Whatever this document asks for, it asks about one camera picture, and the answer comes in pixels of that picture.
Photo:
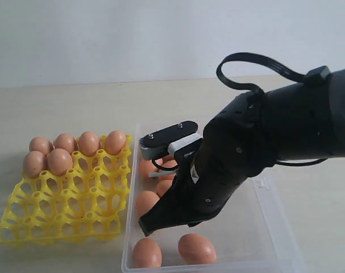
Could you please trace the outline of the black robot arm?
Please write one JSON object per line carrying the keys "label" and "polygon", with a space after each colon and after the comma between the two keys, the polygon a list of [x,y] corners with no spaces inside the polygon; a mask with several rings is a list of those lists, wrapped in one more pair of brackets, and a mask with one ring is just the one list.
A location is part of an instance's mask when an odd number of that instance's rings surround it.
{"label": "black robot arm", "polygon": [[139,218],[145,236],[216,217],[250,177],[274,165],[345,158],[345,69],[310,71],[304,83],[235,97],[204,128],[166,143],[173,184]]}

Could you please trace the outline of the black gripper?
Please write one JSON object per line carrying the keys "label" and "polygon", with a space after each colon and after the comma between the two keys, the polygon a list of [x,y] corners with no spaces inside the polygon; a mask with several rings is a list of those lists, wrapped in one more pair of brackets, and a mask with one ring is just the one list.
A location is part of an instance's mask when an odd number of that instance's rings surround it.
{"label": "black gripper", "polygon": [[178,150],[174,158],[179,168],[173,185],[139,218],[146,237],[160,229],[214,218],[250,173],[249,157],[241,147]]}

